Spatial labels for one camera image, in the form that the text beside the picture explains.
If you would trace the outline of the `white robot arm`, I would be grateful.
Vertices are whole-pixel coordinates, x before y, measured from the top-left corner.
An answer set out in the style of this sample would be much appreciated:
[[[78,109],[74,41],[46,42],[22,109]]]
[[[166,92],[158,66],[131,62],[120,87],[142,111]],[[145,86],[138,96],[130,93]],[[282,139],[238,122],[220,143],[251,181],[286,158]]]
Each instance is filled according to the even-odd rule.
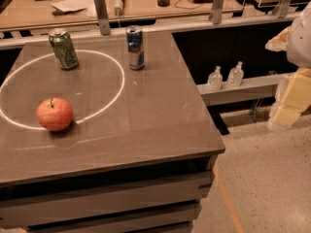
[[[311,2],[265,48],[284,51],[287,60],[297,66],[293,74],[284,75],[278,82],[269,113],[268,128],[284,131],[311,106]]]

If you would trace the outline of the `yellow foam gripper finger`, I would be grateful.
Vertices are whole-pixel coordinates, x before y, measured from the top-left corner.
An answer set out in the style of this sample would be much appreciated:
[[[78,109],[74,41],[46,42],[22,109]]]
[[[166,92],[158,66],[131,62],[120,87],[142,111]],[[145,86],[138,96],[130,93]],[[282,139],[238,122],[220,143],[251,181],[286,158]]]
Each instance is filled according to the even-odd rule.
[[[267,50],[271,50],[275,52],[286,51],[289,32],[290,32],[290,28],[289,27],[285,28],[277,36],[270,39],[266,43],[265,48]]]
[[[303,112],[311,106],[311,69],[298,68],[279,81],[275,102],[272,104],[268,128],[285,131],[293,126]]]

